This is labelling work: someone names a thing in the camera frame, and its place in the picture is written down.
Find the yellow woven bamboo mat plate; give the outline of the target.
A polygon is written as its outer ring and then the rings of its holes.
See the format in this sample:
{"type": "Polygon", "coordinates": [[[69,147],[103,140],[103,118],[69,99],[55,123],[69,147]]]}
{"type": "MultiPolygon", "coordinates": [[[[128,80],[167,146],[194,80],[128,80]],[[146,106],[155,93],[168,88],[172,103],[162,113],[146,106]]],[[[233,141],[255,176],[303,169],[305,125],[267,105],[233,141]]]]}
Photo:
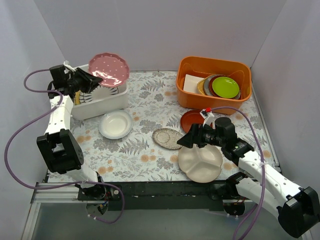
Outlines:
{"type": "Polygon", "coordinates": [[[74,96],[74,99],[73,99],[73,102],[74,102],[74,105],[75,105],[75,106],[81,104],[81,103],[80,103],[80,93],[81,93],[80,90],[75,93],[75,96],[74,96]]]}

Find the pink polka dot plate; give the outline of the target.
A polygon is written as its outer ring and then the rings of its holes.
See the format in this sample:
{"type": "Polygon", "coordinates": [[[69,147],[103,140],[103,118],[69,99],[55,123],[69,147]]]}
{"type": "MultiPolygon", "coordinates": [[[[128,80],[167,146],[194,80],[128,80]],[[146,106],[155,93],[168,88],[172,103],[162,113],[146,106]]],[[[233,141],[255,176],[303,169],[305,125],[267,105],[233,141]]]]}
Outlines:
{"type": "Polygon", "coordinates": [[[88,72],[102,81],[102,87],[115,88],[126,83],[130,69],[126,61],[115,53],[100,53],[88,63],[88,72]]]}

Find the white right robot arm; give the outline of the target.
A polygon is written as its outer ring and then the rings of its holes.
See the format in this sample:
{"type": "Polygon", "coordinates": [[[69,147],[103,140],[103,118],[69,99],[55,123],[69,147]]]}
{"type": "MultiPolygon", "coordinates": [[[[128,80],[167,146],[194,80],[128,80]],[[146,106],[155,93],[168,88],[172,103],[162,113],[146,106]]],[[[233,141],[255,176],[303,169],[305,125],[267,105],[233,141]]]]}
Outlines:
{"type": "Polygon", "coordinates": [[[261,161],[261,157],[246,141],[239,138],[235,126],[228,117],[219,117],[214,127],[207,124],[192,124],[189,132],[177,144],[192,148],[206,145],[221,148],[223,155],[243,173],[229,177],[232,183],[226,186],[232,199],[243,196],[274,215],[287,234],[299,238],[320,221],[320,201],[317,192],[303,188],[290,181],[272,166],[261,161]]]}

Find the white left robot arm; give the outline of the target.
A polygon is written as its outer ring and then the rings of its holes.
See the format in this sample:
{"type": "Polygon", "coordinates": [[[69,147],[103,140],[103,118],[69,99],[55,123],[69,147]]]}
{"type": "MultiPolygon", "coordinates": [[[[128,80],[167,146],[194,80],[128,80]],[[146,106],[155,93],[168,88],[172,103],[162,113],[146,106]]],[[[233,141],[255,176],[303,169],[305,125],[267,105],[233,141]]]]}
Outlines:
{"type": "Polygon", "coordinates": [[[66,64],[53,66],[49,71],[52,82],[47,90],[51,113],[47,129],[37,137],[36,144],[50,172],[71,177],[85,196],[102,200],[107,195],[103,179],[84,164],[83,151],[70,130],[76,93],[92,92],[102,79],[66,64]]]}

